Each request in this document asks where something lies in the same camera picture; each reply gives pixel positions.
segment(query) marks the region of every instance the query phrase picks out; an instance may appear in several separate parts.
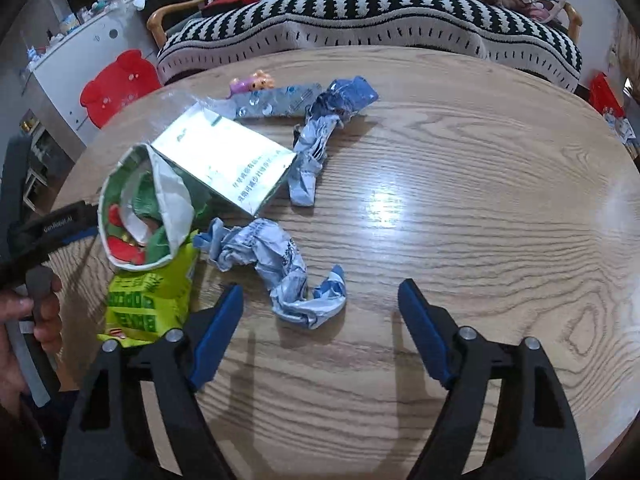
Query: pink toy figurine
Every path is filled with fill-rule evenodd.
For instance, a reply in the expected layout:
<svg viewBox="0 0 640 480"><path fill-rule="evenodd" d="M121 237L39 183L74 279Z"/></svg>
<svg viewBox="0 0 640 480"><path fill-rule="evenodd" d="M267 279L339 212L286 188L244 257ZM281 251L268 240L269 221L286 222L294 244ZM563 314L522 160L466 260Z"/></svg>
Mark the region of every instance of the pink toy figurine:
<svg viewBox="0 0 640 480"><path fill-rule="evenodd" d="M235 78L229 83L231 94L243 94L245 92L253 92L254 90L264 90L265 88L274 88L275 81L269 74L262 70L257 70L247 79Z"/></svg>

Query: wooden armrest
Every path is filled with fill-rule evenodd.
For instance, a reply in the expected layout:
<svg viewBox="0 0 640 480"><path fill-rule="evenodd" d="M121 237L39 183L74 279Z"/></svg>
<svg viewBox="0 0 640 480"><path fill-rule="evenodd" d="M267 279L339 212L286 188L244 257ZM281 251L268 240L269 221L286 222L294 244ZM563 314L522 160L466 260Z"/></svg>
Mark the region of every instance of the wooden armrest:
<svg viewBox="0 0 640 480"><path fill-rule="evenodd" d="M205 0L191 0L190 2L167 5L156 10L156 12L154 12L146 22L146 28L151 31L158 48L164 47L164 44L166 43L166 34L164 33L164 28L162 28L162 19L172 12L179 12L180 10L197 7L204 2Z"/></svg>
<svg viewBox="0 0 640 480"><path fill-rule="evenodd" d="M580 27L582 27L582 16L574 9L574 6L569 2L564 4L564 11L569 17L569 32L567 35L574 42L578 44L578 37L580 36Z"/></svg>

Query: crumpled blue wrapper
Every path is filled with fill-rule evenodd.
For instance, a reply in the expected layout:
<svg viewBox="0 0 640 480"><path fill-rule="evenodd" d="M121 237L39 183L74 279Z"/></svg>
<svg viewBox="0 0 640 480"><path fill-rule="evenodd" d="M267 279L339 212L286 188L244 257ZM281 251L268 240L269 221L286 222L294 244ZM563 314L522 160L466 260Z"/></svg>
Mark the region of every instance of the crumpled blue wrapper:
<svg viewBox="0 0 640 480"><path fill-rule="evenodd" d="M336 79L322 92L306 114L293 151L298 158L289 171L289 197L294 205L312 206L316 179L326 159L326 144L336 126L344 126L355 114L378 100L378 94L361 76Z"/></svg>
<svg viewBox="0 0 640 480"><path fill-rule="evenodd" d="M209 263L223 272L234 265L255 262L271 297L273 313L309 329L315 329L338 314L347 300L344 272L334 266L327 278L306 299L306 265L291 236L276 222L258 218L247 227L225 228L214 218L206 233L193 245L209 254Z"/></svg>

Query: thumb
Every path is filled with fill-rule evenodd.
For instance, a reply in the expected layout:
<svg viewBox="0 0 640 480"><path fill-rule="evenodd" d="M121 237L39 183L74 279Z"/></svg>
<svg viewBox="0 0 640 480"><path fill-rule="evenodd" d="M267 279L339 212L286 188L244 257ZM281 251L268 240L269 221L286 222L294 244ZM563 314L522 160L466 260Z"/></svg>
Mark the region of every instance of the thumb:
<svg viewBox="0 0 640 480"><path fill-rule="evenodd" d="M0 291L0 323L28 316L33 309L31 298L21 298L11 290Z"/></svg>

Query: red chair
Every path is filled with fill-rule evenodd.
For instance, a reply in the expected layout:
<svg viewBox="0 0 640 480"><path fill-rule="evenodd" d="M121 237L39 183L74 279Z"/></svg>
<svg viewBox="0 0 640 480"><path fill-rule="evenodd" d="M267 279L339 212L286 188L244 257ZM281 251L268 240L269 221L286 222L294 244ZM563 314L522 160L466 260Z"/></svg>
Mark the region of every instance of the red chair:
<svg viewBox="0 0 640 480"><path fill-rule="evenodd" d="M160 87L156 68L142 59L139 50L127 50L87 83L80 104L101 128L125 106Z"/></svg>

